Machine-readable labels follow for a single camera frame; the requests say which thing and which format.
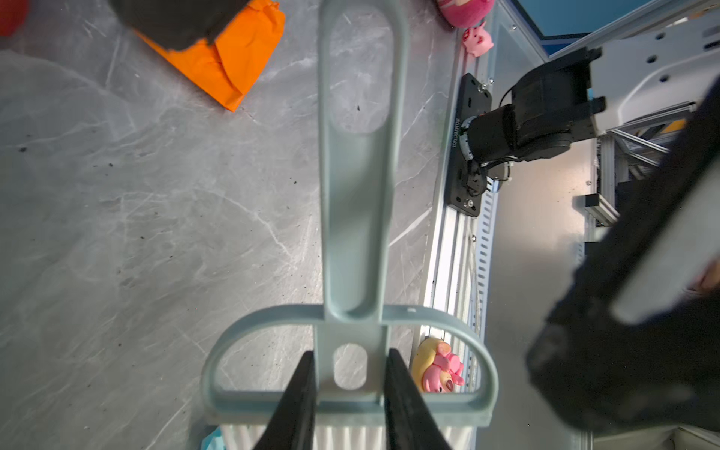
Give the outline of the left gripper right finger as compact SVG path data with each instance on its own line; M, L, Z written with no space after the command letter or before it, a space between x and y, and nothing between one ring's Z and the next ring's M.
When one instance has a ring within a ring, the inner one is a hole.
M397 349L385 362L384 414L387 449L451 449Z

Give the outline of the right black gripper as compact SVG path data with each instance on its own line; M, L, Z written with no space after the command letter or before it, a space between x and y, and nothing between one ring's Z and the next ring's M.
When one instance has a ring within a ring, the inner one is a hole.
M111 0L120 22L165 50L214 41L249 0Z

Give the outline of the plush doll pink dress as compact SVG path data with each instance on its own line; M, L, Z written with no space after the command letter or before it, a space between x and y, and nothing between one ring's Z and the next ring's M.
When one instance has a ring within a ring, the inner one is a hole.
M450 26L465 29L480 24L494 3L494 0L438 0L437 6Z

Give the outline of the pink pig toy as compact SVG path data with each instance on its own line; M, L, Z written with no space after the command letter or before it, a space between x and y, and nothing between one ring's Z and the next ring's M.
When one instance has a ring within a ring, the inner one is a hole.
M463 369L461 359L447 342L427 337L417 347L411 375L421 393L453 393L456 387L465 386Z

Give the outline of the red paper scrap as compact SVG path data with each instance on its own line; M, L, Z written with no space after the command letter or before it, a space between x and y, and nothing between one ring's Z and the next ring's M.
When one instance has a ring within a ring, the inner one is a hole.
M0 36L12 36L26 20L28 11L28 0L0 0Z

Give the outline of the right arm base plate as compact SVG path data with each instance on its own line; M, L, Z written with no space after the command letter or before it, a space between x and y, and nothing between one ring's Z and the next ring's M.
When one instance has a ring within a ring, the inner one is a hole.
M482 174L478 150L472 150L469 130L476 118L491 110L491 94L471 73L459 81L459 95L451 127L451 144L446 170L444 202L471 218L480 214L487 176Z

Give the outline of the small pink toy piece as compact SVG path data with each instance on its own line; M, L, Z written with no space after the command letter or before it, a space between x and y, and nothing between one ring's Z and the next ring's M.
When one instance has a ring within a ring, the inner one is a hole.
M485 24L466 29L462 35L462 44L466 52L475 58L487 54L494 47L491 34L485 30Z

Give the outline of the light cyan paper scrap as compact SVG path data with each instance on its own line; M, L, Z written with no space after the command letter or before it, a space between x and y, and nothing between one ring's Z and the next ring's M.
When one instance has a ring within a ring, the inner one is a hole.
M202 439L200 450L227 450L220 427L216 427Z

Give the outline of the orange paper scrap left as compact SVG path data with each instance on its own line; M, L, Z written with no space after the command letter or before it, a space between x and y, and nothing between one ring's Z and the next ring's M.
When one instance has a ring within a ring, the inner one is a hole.
M214 42L205 39L187 50L164 50L141 39L226 110L238 109L281 42L285 15L279 3L253 0Z

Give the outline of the teal hand brush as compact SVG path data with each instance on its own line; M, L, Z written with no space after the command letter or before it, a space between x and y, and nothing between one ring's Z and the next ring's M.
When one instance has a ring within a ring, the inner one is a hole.
M332 114L332 39L343 13L378 13L392 39L388 110L371 130L341 125ZM451 449L468 449L489 425L499 394L496 366L466 322L431 307L386 305L388 234L401 143L409 31L397 1L325 1L318 35L319 144L322 214L322 302L255 311L219 337L202 369L202 406L221 428L228 449L254 449L287 386L280 392L241 391L219 383L228 352L247 337L279 328L310 331L317 407L312 449L387 449L384 373L396 328L427 327L445 340L480 379L467 393L421 393Z

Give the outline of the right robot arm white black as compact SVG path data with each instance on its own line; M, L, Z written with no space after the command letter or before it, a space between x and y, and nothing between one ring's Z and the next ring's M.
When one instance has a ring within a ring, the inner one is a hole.
M182 54L201 41L260 25L257 1L114 1L119 20L151 44ZM719 74L719 15L706 14L656 34L582 48L536 67L512 87L512 100L466 118L455 145L470 162L551 159L681 101L698 101Z

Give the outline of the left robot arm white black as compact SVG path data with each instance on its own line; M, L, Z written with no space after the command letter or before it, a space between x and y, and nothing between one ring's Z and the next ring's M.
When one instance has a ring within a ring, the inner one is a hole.
M500 380L460 320L384 305L393 125L347 135L322 123L322 305L252 313L224 333L202 372L206 412L259 423L262 449L308 449L317 427L367 427L390 449L446 449L442 427L491 420ZM630 208L577 270L527 354L532 385L582 431L683 423L719 428L719 295L684 302L684 285L719 251L719 91L713 88ZM270 326L315 332L282 393L217 388L215 366L238 339ZM484 370L470 395L424 396L388 332L430 324L462 339Z

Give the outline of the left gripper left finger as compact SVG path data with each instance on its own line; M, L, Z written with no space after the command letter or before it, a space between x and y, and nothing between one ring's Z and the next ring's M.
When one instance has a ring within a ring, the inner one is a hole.
M313 352L304 352L277 409L254 450L311 450L315 433L317 381Z

